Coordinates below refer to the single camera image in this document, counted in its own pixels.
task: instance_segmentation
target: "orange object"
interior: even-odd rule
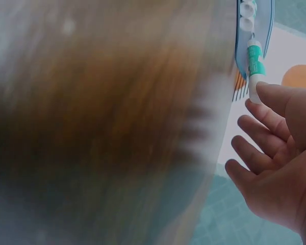
[[[282,85],[306,88],[306,65],[291,67],[282,79]]]

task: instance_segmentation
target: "hand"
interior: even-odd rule
[[[232,145],[247,169],[229,160],[227,173],[256,215],[296,232],[306,230],[306,89],[258,83],[265,105],[246,102],[257,119],[238,125],[263,153],[241,136]]]

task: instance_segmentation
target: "green label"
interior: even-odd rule
[[[260,47],[253,45],[247,49],[248,52],[248,60],[249,60],[249,76],[255,74],[262,74],[265,75],[265,66],[263,64],[263,53]]]

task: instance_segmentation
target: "blue holder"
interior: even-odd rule
[[[240,19],[240,0],[237,2],[237,36],[235,60],[241,76],[246,80],[247,71],[247,43],[251,38],[251,32],[245,32],[239,27]],[[274,0],[256,0],[257,12],[255,18],[254,32],[255,38],[263,48],[264,57],[266,56],[274,19]]]

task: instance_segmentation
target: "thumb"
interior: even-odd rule
[[[258,83],[261,101],[286,118],[296,146],[306,150],[306,89]]]

